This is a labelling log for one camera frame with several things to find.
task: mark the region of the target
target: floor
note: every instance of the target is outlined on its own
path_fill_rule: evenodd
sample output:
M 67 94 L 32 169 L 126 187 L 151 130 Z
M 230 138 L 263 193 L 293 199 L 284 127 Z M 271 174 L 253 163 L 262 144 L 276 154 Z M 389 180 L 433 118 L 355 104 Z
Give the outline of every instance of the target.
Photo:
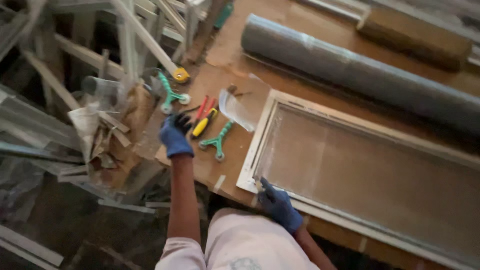
M 156 185 L 148 193 L 148 199 L 168 201 L 169 181 L 165 181 L 165 176 L 157 177 L 157 182 L 163 185 Z M 204 248 L 213 209 L 235 203 L 211 194 L 200 184 L 196 184 L 196 191 L 204 205 L 200 210 Z M 63 255 L 63 270 L 154 269 L 162 254 L 169 209 L 144 214 L 99 206 L 97 197 L 71 184 L 59 184 L 48 173 L 37 190 L 35 202 L 26 222 L 2 219 L 1 223 Z M 358 252 L 314 238 L 339 270 L 392 269 Z M 12 270 L 38 269 L 3 249 L 0 261 Z

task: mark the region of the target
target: metal rod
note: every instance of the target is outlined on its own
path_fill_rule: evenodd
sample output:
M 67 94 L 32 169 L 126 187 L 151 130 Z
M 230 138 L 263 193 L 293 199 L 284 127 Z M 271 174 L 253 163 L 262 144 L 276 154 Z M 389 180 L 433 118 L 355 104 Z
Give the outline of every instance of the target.
M 74 156 L 58 156 L 50 151 L 0 142 L 0 155 L 15 156 L 35 160 L 49 160 L 68 164 L 84 164 L 84 159 Z

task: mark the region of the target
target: blue glove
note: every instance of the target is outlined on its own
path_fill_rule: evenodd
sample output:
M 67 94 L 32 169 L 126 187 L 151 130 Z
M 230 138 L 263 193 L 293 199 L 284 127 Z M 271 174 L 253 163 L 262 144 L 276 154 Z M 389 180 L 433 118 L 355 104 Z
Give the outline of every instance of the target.
M 187 142 L 185 135 L 191 129 L 192 123 L 189 123 L 190 116 L 185 114 L 172 114 L 165 119 L 160 129 L 160 140 L 167 147 L 167 157 L 170 159 L 176 154 L 190 154 L 192 157 L 193 149 Z
M 264 191 L 258 193 L 258 200 L 264 210 L 275 220 L 282 225 L 287 232 L 293 234 L 297 231 L 303 222 L 302 216 L 296 211 L 290 197 L 285 191 L 279 191 L 265 179 L 261 178 Z

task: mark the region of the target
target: white frame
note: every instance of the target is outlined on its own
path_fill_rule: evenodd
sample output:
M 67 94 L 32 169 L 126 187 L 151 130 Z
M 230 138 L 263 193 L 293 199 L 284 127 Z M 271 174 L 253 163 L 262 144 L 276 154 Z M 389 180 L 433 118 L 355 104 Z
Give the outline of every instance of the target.
M 247 152 L 247 157 L 237 180 L 237 187 L 257 193 L 253 174 L 258 166 L 266 138 L 268 138 L 270 123 L 278 109 L 279 104 L 284 104 L 295 109 L 324 118 L 329 122 L 335 122 L 346 128 L 364 132 L 368 135 L 386 139 L 396 144 L 420 150 L 434 156 L 480 170 L 480 158 L 455 149 L 444 147 L 430 141 L 420 139 L 403 132 L 393 130 L 351 115 L 342 113 L 331 108 L 304 100 L 277 90 L 270 90 L 269 96 L 260 117 L 257 130 Z M 398 247 L 410 253 L 435 261 L 447 267 L 461 270 L 474 269 L 467 262 L 453 258 L 447 252 L 437 247 L 422 243 L 411 237 L 391 231 L 378 224 L 364 221 L 356 216 L 329 207 L 328 205 L 297 195 L 287 191 L 292 205 L 305 213 L 345 227 L 362 235 L 379 240 L 386 244 Z

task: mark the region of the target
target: screwdriver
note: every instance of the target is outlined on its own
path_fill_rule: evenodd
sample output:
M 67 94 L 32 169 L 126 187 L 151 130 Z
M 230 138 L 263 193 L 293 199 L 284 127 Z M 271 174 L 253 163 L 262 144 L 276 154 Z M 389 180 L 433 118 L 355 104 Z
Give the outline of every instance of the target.
M 192 131 L 192 140 L 198 139 L 205 130 L 207 130 L 208 126 L 212 123 L 213 118 L 218 114 L 218 105 L 215 108 L 211 108 L 208 111 L 208 114 L 205 118 L 203 118 L 200 122 L 198 122 L 197 126 Z

